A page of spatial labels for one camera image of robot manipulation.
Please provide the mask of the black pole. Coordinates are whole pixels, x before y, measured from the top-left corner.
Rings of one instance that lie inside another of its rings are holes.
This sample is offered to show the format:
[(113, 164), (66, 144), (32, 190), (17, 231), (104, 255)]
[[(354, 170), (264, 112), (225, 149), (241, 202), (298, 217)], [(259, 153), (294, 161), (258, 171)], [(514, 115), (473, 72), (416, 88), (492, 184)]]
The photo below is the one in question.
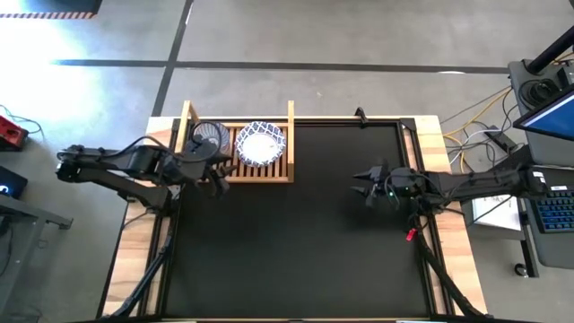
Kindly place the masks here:
[(557, 38), (539, 56), (526, 65), (530, 74), (539, 74), (568, 47), (574, 46), (574, 25)]

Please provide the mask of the white paper sheet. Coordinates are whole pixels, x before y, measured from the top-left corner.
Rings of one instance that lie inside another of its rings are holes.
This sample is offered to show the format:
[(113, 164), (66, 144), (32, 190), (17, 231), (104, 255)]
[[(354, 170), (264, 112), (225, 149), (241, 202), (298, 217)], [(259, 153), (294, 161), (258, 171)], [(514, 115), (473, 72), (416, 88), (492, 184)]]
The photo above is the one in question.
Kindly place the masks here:
[(518, 200), (514, 196), (500, 195), (474, 199), (471, 225), (479, 224), (512, 231), (520, 231)]

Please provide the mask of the black power strip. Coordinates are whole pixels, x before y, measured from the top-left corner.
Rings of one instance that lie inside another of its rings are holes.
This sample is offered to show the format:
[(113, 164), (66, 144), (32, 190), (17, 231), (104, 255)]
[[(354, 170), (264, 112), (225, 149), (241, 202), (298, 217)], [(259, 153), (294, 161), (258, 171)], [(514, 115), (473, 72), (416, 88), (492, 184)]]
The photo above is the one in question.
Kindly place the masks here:
[(512, 153), (518, 148), (518, 144), (510, 139), (502, 129), (499, 129), (496, 126), (487, 127), (485, 134), (506, 153)]

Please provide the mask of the black table mat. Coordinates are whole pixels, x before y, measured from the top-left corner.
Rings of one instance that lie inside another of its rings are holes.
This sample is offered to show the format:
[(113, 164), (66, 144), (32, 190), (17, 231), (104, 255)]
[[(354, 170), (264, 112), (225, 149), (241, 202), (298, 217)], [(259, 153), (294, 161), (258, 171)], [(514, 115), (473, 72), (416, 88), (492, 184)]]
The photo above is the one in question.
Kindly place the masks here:
[(429, 291), (406, 202), (369, 208), (358, 173), (406, 163), (395, 122), (302, 120), (294, 180), (187, 187), (163, 313), (171, 319), (422, 318)]

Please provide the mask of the red white geometric ceramic bowl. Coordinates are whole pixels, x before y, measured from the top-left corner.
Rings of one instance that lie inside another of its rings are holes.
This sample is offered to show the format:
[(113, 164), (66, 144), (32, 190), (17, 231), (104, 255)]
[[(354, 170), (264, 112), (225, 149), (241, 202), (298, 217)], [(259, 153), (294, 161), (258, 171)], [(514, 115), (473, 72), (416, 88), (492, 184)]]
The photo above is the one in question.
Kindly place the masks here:
[(207, 141), (219, 148), (221, 153), (230, 149), (230, 130), (222, 123), (214, 121), (201, 121), (192, 128), (192, 141), (200, 144)]

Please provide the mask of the grey equipment cart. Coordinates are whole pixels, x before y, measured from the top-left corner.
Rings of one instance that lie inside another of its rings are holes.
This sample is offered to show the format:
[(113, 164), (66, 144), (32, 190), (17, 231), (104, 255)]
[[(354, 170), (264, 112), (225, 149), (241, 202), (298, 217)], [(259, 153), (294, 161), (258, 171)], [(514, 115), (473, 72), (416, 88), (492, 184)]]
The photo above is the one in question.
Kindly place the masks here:
[[(542, 72), (531, 74), (526, 65), (526, 61), (509, 63), (510, 84), (522, 116), (534, 108), (526, 101), (526, 88), (543, 79), (556, 83), (559, 70), (558, 66), (549, 65)], [(526, 162), (548, 170), (550, 175), (546, 178), (553, 185), (574, 184), (574, 142), (531, 132), (526, 133), (526, 141), (526, 147), (513, 154), (515, 159), (524, 157)], [(536, 222), (535, 205), (528, 202), (526, 209), (538, 261), (544, 266), (574, 270), (574, 232), (543, 233)]]

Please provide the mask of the black hazard-striped mat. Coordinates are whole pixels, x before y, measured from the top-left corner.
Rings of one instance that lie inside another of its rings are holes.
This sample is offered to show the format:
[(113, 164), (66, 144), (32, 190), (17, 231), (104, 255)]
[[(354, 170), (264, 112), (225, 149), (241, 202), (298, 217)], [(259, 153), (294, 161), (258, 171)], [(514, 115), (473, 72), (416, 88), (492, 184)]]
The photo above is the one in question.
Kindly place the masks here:
[(0, 19), (91, 19), (103, 0), (0, 0)]

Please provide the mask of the blue-rimmed white paper bowl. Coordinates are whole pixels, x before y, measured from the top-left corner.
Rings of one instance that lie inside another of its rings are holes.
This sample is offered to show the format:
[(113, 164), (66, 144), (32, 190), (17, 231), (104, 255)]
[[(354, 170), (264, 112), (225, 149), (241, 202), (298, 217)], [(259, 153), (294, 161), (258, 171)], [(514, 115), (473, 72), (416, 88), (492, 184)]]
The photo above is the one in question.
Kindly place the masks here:
[(253, 121), (240, 129), (235, 140), (235, 152), (243, 164), (261, 168), (277, 161), (286, 144), (286, 137), (276, 124)]

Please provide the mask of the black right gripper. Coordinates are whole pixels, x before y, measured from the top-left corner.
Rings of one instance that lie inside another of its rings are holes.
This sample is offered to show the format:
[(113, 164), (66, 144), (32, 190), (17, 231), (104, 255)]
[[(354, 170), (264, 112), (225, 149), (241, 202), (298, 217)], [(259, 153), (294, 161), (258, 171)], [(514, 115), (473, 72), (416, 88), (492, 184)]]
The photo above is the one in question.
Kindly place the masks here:
[(370, 187), (352, 186), (351, 190), (359, 193), (366, 199), (386, 197), (397, 204), (400, 197), (418, 196), (425, 189), (426, 175), (416, 170), (405, 168), (404, 174), (392, 177), (384, 182), (380, 181), (383, 169), (381, 166), (371, 167), (369, 170), (354, 174), (354, 179), (375, 181)]

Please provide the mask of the wooden slatted shelf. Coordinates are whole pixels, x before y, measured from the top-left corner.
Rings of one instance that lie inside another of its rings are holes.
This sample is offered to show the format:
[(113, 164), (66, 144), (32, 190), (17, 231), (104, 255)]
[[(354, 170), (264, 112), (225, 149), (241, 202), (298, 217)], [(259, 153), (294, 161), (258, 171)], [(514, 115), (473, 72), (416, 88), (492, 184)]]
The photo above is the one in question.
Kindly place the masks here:
[[(190, 124), (198, 123), (198, 117), (192, 102), (185, 100), (181, 110), (180, 125), (175, 143), (175, 152), (181, 153), (188, 142), (187, 135), (190, 133)], [(287, 103), (287, 116), (284, 122), (274, 122), (285, 136), (286, 146), (282, 155), (277, 161), (270, 165), (255, 168), (247, 166), (239, 160), (238, 146), (235, 140), (239, 137), (239, 131), (246, 127), (248, 122), (238, 120), (223, 120), (222, 124), (230, 131), (230, 149), (232, 156), (230, 165), (237, 166), (237, 169), (228, 177), (231, 183), (292, 183), (294, 181), (294, 130), (295, 130), (295, 102), (289, 100)]]

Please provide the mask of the black diagonal frame strut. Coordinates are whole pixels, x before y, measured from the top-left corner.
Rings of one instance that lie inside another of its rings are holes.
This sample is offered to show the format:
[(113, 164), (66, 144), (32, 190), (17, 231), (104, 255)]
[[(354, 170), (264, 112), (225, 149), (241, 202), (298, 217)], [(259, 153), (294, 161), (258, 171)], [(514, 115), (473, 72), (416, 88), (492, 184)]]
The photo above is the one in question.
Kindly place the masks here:
[(98, 317), (159, 316), (174, 245), (169, 219), (127, 225), (120, 234)]
[(447, 295), (452, 299), (452, 301), (458, 306), (462, 311), (463, 316), (466, 318), (481, 318), (483, 319), (485, 315), (481, 313), (477, 308), (475, 308), (471, 302), (462, 294), (458, 289), (455, 282), (450, 278), (446, 268), (441, 265), (439, 260), (435, 257), (432, 249), (426, 242), (424, 238), (424, 229), (420, 224), (416, 224), (414, 229), (416, 230), (416, 242), (422, 253), (422, 257), (430, 265), (435, 274), (437, 275), (441, 285), (446, 289)]

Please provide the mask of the blue backlit keyboard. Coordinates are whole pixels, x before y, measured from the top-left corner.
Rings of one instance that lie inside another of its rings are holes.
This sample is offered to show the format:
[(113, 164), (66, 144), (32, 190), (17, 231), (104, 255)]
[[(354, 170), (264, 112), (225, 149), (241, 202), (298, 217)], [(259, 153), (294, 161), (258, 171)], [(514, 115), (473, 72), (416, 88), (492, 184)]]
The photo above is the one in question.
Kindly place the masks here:
[(530, 204), (541, 233), (574, 232), (574, 191), (550, 192)]

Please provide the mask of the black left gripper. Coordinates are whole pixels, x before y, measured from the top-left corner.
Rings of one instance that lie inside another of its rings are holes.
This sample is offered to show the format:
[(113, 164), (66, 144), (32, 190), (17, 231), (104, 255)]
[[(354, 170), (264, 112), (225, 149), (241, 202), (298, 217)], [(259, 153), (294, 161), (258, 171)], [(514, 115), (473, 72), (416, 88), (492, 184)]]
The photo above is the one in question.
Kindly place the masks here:
[[(207, 169), (215, 162), (219, 154), (219, 150), (215, 149), (212, 152), (196, 150), (189, 151), (187, 154), (174, 155), (171, 164), (171, 183), (183, 184), (204, 178)], [(220, 165), (214, 170), (216, 177), (208, 179), (212, 197), (220, 198), (229, 191), (230, 184), (226, 177), (237, 168), (237, 165)]]

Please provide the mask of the red tool case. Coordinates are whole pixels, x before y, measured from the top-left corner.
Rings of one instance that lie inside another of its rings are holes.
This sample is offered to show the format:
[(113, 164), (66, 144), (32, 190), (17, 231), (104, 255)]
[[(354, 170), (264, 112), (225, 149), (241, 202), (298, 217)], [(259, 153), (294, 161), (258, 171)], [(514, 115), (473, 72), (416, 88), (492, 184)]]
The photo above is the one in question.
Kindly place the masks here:
[(29, 131), (0, 116), (0, 152), (20, 152)]

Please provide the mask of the black device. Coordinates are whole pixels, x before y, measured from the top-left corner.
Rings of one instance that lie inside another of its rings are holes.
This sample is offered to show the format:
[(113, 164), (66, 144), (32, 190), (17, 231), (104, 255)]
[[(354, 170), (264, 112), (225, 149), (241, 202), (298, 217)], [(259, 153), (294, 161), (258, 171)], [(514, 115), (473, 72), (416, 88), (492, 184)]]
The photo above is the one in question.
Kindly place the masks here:
[(27, 184), (26, 178), (0, 166), (0, 194), (20, 199)]

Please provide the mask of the blue-screen monitor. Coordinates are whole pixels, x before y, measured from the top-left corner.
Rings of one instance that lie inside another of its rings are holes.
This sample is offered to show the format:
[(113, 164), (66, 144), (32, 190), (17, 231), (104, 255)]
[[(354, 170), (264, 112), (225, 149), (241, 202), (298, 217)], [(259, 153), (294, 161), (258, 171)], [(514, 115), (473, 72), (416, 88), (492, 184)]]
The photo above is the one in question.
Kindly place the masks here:
[(574, 142), (574, 83), (529, 110), (513, 127)]

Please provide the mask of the grey metal desk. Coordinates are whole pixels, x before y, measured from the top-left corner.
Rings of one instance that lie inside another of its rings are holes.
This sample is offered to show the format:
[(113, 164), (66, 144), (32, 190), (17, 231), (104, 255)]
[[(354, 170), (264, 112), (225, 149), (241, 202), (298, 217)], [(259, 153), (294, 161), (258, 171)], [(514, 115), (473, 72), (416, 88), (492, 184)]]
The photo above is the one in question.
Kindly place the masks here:
[(3, 321), (8, 316), (16, 285), (28, 267), (44, 227), (52, 223), (60, 230), (69, 230), (74, 220), (2, 195), (0, 215), (12, 220), (9, 233), (11, 252), (6, 260), (0, 261), (0, 321)]

